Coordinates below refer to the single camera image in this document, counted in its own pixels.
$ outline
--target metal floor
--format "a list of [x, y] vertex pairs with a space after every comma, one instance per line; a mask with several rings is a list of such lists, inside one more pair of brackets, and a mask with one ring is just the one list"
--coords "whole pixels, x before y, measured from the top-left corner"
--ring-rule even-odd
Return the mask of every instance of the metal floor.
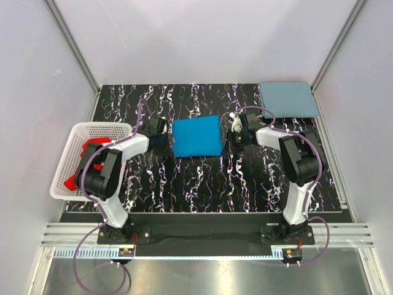
[[[305, 261], [318, 254], [304, 249]], [[123, 274], [108, 265], [91, 270], [104, 260], [79, 259], [82, 281], [98, 293], [119, 287]], [[118, 294], [137, 295], [340, 295], [371, 294], [356, 249], [329, 249], [317, 263], [290, 269], [272, 261], [166, 261], [135, 260], [126, 265], [132, 277]], [[86, 294], [76, 283], [71, 259], [54, 259], [45, 286], [45, 295]]]

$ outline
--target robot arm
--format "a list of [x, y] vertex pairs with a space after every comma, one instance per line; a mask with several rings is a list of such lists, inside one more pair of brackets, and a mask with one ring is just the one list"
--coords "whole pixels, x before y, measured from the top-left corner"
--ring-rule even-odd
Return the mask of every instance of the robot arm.
[[[116, 193], [119, 185], [121, 165], [138, 155], [151, 150], [167, 151], [169, 148], [166, 120], [150, 118], [147, 126], [141, 126], [139, 133], [129, 140], [105, 149], [96, 156], [85, 177], [85, 189], [96, 199], [108, 216], [107, 225], [115, 229], [127, 226], [128, 213]], [[82, 172], [89, 158], [101, 148], [101, 144], [90, 143], [77, 169], [75, 182], [80, 187]]]
[[[289, 194], [285, 209], [282, 211], [282, 222], [277, 235], [282, 238], [303, 232], [307, 227], [306, 219], [302, 213], [303, 202], [307, 190], [309, 194], [306, 200], [306, 210], [311, 201], [315, 186], [309, 189], [310, 184], [318, 175], [318, 161], [311, 148], [295, 135], [271, 130], [270, 127], [260, 128], [260, 123], [255, 114], [230, 114], [233, 119], [232, 128], [227, 133], [227, 142], [223, 154], [243, 152], [248, 144], [268, 146], [281, 151], [284, 173], [288, 177]], [[321, 157], [323, 169], [328, 167], [327, 161], [319, 148], [316, 137], [312, 130], [301, 132], [310, 140], [319, 156]]]

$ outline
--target blue towel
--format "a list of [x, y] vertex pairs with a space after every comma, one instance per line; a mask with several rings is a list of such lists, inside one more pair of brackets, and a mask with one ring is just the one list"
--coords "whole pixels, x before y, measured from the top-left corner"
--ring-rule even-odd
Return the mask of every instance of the blue towel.
[[[262, 82], [261, 104], [277, 118], [315, 118], [319, 115], [317, 105], [307, 82]], [[263, 112], [265, 118], [271, 118]]]
[[221, 154], [219, 116], [175, 120], [172, 131], [175, 157]]

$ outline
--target black marble tabletop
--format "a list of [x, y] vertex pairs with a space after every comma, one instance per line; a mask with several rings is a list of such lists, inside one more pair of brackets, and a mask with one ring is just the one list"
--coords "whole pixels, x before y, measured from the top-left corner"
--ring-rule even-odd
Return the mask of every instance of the black marble tabletop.
[[[259, 84], [105, 85], [93, 120], [134, 127], [140, 98], [170, 124], [174, 119], [219, 115], [223, 144], [230, 128], [228, 114], [242, 106], [260, 105]], [[322, 147], [313, 119], [278, 119], [274, 126], [312, 129]], [[169, 138], [173, 146], [171, 128]], [[278, 151], [258, 146], [246, 146], [238, 157], [173, 158], [145, 153], [127, 162], [120, 200], [128, 212], [281, 211], [289, 189], [281, 165]], [[309, 210], [341, 211], [330, 171], [316, 186]], [[66, 211], [95, 208], [90, 202], [69, 202]]]

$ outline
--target white wall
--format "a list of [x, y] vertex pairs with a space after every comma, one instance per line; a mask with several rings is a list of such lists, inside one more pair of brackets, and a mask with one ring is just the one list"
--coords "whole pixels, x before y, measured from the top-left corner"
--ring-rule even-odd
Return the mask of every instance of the white wall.
[[393, 2], [369, 1], [317, 90], [355, 214], [393, 290]]
[[313, 82], [356, 0], [56, 0], [99, 84]]
[[49, 187], [93, 92], [43, 0], [0, 0], [0, 293], [26, 294], [61, 201]]

